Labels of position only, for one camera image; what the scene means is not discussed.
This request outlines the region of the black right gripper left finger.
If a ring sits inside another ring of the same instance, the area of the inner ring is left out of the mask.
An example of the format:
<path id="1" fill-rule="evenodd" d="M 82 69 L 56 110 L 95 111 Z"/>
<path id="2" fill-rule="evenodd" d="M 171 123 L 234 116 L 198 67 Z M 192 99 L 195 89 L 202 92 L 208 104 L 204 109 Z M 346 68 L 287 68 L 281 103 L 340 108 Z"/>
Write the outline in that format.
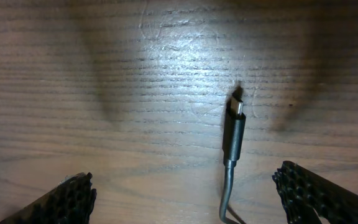
<path id="1" fill-rule="evenodd" d="M 0 224 L 89 224 L 97 196 L 92 177 L 90 172 L 67 177 Z"/>

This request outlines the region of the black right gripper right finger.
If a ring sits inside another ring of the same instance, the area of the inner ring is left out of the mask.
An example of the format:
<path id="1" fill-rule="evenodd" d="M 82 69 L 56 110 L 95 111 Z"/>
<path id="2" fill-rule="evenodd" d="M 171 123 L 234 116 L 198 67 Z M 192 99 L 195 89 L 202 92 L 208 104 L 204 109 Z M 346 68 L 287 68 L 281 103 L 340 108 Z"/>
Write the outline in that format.
<path id="1" fill-rule="evenodd" d="M 284 161 L 272 176 L 288 223 L 358 224 L 358 195 Z"/>

